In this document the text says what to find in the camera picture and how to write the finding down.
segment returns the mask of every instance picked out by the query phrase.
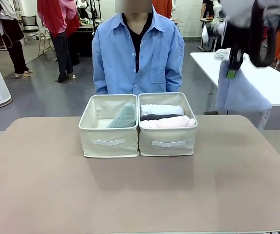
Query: red jacket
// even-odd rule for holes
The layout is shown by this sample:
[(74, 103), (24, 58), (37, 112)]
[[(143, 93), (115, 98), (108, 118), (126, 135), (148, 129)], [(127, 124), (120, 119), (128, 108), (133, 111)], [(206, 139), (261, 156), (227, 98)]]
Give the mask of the red jacket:
[(168, 19), (171, 17), (172, 0), (152, 0), (152, 2), (158, 14)]

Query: shirt collar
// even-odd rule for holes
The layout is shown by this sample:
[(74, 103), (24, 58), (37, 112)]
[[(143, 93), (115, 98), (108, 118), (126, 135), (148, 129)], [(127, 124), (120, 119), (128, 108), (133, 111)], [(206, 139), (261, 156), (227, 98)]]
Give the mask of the shirt collar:
[[(160, 15), (157, 14), (154, 6), (152, 6), (152, 11), (153, 11), (153, 21), (152, 25), (150, 28), (156, 28), (157, 30), (164, 32), (164, 28), (162, 26), (161, 20), (160, 20)], [(112, 23), (112, 29), (118, 28), (119, 25), (126, 26), (123, 19), (122, 19), (122, 13), (116, 14), (114, 17), (114, 21)]]

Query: shirt pocket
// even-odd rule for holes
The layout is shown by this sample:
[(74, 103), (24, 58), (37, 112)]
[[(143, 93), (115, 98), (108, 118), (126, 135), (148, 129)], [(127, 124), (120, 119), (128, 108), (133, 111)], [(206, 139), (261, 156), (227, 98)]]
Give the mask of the shirt pocket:
[(149, 81), (152, 84), (164, 84), (166, 83), (166, 63), (167, 55), (152, 55), (150, 70), (149, 70)]

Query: person in blue shirt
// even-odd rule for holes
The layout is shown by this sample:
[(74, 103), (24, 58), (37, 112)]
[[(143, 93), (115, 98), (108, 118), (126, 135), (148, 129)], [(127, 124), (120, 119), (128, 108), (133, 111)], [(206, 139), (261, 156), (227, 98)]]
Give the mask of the person in blue shirt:
[(131, 3), (125, 13), (99, 25), (93, 39), (96, 93), (177, 92), (184, 57), (179, 30), (156, 13), (151, 1), (126, 2)]

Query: blue towel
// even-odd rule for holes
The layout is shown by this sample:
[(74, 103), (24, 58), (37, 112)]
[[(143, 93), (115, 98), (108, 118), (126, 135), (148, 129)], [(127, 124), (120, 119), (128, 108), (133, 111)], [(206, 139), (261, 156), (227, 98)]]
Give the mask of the blue towel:
[(264, 112), (272, 104), (245, 77), (241, 69), (234, 79), (227, 78), (229, 62), (220, 66), (216, 109), (235, 112)]
[(133, 103), (128, 103), (112, 120), (107, 128), (131, 128), (136, 124), (136, 110)]

